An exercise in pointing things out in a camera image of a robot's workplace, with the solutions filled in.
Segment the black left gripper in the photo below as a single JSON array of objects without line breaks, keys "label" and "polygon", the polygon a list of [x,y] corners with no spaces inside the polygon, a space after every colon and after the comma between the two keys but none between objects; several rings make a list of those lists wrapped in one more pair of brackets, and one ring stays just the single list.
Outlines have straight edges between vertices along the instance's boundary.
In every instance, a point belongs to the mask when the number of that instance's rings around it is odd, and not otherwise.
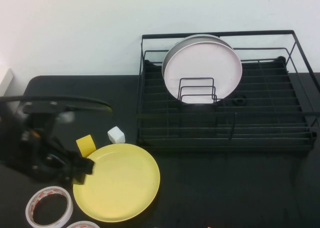
[{"label": "black left gripper", "polygon": [[51,118],[44,121],[31,117],[23,122],[19,148],[24,170],[39,182],[53,181],[63,186],[82,185],[85,175],[93,173],[95,163],[89,159],[89,155],[96,150],[93,138],[77,139],[79,153],[69,151],[52,135],[54,125]]}]

